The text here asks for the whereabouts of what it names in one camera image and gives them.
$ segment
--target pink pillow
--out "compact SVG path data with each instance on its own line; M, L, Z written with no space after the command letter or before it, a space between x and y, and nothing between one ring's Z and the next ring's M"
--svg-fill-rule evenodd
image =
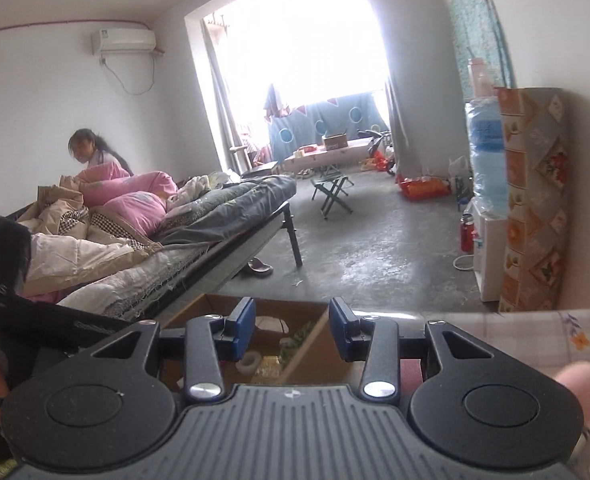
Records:
M166 215L165 202L146 191L136 191L108 200L104 208L121 216L144 236L157 231Z
M104 205L108 200L135 191L147 191L166 200L169 196L177 193L177 186L170 175L162 171L152 171L151 173L102 180L90 184L81 183L79 191L84 195L85 206L97 207Z
M128 171L124 170L117 162L112 160L80 171L77 178L82 182L99 182L101 180L113 180L125 176L130 176Z

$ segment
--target cardboard box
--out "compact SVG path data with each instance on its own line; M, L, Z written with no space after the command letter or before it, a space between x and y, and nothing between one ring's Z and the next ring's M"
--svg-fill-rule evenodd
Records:
M334 135L331 137L322 137L324 147L327 150L338 150L339 148L348 148L348 137L346 134Z
M242 298L220 294L202 294L188 304L165 328L182 328L189 319L220 314L227 316ZM248 350L262 356L280 354L280 339L293 336L309 321L315 325L279 377L262 381L264 384L341 384L353 378L353 365L342 361L328 327L328 306L314 301L280 301L255 299L257 321ZM233 384L250 383L234 365L225 366L224 382L227 390ZM166 361L161 379L171 390L177 390L177 381L183 376L182 363Z

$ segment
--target white bottle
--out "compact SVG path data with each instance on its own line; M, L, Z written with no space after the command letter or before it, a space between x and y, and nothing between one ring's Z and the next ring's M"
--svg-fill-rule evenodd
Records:
M475 97L493 96L493 83L488 75L486 63L481 57L469 59L469 76Z

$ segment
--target ribbed surface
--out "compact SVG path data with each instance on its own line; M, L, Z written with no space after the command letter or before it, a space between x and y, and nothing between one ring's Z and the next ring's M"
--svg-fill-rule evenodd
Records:
M345 386L240 386L228 402L188 410L151 456L87 480L520 479L457 464L428 448L398 410L355 399ZM562 466L529 479L573 478ZM71 478L24 467L11 476Z

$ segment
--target blue cloth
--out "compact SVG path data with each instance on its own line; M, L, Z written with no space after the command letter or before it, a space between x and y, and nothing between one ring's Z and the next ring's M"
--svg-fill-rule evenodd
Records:
M295 108L286 117L271 117L269 138L273 159L278 162L308 144L322 144L322 136L346 132L348 140L358 139L358 130L386 131L371 93L329 99Z
M515 87L513 67L493 0L451 0L453 45L464 99L473 98L469 59L481 57L507 88Z

